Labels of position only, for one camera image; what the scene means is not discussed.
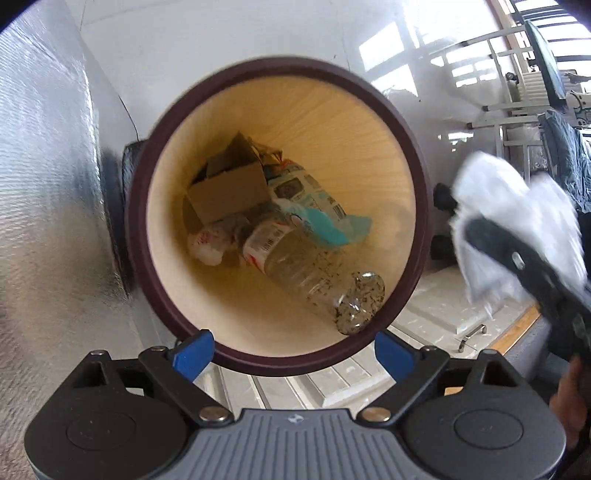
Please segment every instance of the bottle label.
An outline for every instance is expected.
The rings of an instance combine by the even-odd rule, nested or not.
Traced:
[[[292,227],[279,222],[263,222],[258,225],[244,243],[242,254],[246,261],[265,272],[265,261],[273,249]]]

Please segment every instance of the bin rim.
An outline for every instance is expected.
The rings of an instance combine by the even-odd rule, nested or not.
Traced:
[[[407,263],[398,284],[366,328],[321,350],[304,355],[267,357],[244,353],[216,342],[213,362],[234,371],[283,377],[303,375],[337,364],[369,345],[407,304],[423,272],[430,242],[431,188],[423,156],[407,123],[384,95],[365,80],[336,65],[295,56],[263,57],[227,67],[186,91],[158,120],[142,146],[126,209],[126,236],[135,279],[154,313],[180,340],[195,327],[169,298],[154,267],[147,234],[147,203],[160,155],[181,123],[215,94],[238,83],[270,76],[301,76],[331,83],[361,100],[392,132],[406,158],[414,188],[415,228]]]

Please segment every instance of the plastic bag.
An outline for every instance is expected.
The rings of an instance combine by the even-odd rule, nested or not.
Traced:
[[[234,232],[246,223],[246,217],[237,213],[204,226],[199,233],[187,237],[189,254],[204,265],[219,265],[224,253],[235,244]]]
[[[263,168],[273,202],[286,215],[296,216],[329,247],[362,241],[371,229],[371,218],[347,215],[304,167],[291,161]]]

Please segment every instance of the silver insulation wall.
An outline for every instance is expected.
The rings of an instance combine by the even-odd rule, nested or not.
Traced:
[[[101,189],[135,140],[63,0],[0,34],[1,479],[33,478],[24,430],[88,351],[137,355],[136,322],[157,338],[145,300],[122,286]]]

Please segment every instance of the plastic bottle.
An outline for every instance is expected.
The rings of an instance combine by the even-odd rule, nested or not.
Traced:
[[[324,249],[302,227],[263,217],[237,234],[244,259],[285,291],[329,315],[344,335],[357,333],[384,302],[384,281],[346,266],[340,249]]]

